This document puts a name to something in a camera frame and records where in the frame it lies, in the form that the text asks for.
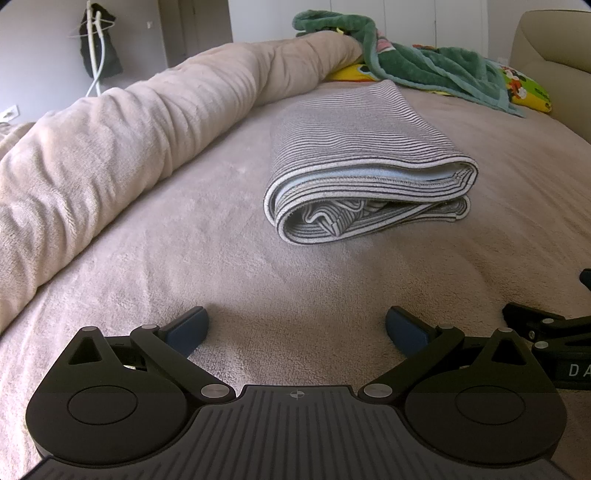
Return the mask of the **grey striped long-sleeve shirt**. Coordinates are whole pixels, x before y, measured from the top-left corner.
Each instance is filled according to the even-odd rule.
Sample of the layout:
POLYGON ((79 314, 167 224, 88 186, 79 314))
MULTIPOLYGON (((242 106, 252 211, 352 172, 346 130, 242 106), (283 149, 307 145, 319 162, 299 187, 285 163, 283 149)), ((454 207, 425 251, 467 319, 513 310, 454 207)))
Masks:
POLYGON ((479 173, 390 80, 287 106, 271 130, 271 159, 263 211, 295 245, 462 220, 479 173))

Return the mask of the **beige upholstered headboard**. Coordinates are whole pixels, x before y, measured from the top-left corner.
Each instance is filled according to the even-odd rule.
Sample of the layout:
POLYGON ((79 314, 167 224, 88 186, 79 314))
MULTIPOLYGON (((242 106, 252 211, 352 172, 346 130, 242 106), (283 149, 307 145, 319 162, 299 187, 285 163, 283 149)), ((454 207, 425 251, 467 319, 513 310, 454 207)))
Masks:
POLYGON ((546 88, 554 119, 590 139, 588 10, 525 12, 515 32, 510 65, 546 88))

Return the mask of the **rolled beige duvet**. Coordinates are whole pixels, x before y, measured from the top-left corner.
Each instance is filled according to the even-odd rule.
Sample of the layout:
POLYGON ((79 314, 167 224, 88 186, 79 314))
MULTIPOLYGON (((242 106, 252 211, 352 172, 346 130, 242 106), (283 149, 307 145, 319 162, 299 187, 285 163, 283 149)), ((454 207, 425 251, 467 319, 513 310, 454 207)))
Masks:
POLYGON ((252 108, 308 93, 361 54, 332 31, 228 43, 39 119, 1 160, 2 324, 252 108))

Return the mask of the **yellow cartoon pillow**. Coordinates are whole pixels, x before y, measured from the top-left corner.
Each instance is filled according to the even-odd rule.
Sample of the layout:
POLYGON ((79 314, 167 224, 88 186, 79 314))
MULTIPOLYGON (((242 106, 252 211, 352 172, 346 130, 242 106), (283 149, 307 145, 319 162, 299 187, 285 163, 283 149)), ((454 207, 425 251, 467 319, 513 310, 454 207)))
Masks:
MULTIPOLYGON (((424 45, 413 45, 415 47, 427 47, 427 48, 438 48, 424 45)), ((499 71, 502 73, 507 91, 511 102, 521 108, 522 106, 530 109, 549 113, 552 111, 552 103, 549 93, 544 87, 538 82, 528 77, 526 74, 501 63, 493 60, 491 61, 499 71)), ((335 71, 328 76, 329 81, 341 81, 341 82, 353 82, 353 83, 368 83, 381 81, 370 73, 369 68, 365 62, 360 61, 358 63, 346 66, 341 70, 335 71)), ((444 92, 430 92, 443 96, 451 96, 444 92)))

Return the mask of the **beige bed sheet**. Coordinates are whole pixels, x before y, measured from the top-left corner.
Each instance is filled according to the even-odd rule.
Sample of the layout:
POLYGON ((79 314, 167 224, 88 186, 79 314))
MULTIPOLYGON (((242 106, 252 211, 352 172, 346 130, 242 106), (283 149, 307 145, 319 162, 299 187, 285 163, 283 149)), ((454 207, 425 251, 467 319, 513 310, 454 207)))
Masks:
POLYGON ((86 325, 126 335, 202 305, 211 329, 193 361, 235 389, 360 387, 401 360, 384 325, 394 305, 470 336, 502 327, 510 302, 588 315, 579 275, 590 265, 589 144, 535 111, 518 118, 415 90, 405 97, 478 162, 464 220, 287 244, 263 213, 283 103, 252 111, 130 205, 5 331, 2 477, 37 464, 27 404, 86 325))

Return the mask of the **green fleece blanket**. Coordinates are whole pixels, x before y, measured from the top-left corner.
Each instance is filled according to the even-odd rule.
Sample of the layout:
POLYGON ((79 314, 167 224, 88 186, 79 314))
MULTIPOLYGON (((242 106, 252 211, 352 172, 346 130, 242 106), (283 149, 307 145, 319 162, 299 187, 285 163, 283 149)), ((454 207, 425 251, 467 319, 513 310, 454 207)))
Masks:
POLYGON ((502 73, 481 54, 460 47, 427 48, 393 43, 373 19, 356 14, 305 10, 294 16, 298 35, 335 31, 362 46, 363 62, 375 77, 430 92, 444 92, 522 117, 509 97, 502 73))

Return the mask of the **white wall socket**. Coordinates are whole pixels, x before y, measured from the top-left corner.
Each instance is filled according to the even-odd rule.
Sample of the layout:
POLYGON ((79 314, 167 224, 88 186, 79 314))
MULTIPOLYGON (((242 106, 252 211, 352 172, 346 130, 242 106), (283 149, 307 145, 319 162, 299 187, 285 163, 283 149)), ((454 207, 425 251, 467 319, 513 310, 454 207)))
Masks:
POLYGON ((9 123, 20 115, 17 105, 12 105, 0 112, 0 122, 9 123))

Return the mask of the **dark garment on hanger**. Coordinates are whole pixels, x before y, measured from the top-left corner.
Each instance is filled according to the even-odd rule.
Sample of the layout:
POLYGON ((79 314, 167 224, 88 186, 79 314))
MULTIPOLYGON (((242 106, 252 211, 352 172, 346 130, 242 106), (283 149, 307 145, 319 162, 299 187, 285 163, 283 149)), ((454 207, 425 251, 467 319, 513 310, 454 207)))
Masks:
POLYGON ((99 80, 123 72, 119 56, 112 43, 110 30, 116 17, 99 3, 88 3, 78 27, 80 54, 87 74, 99 80))

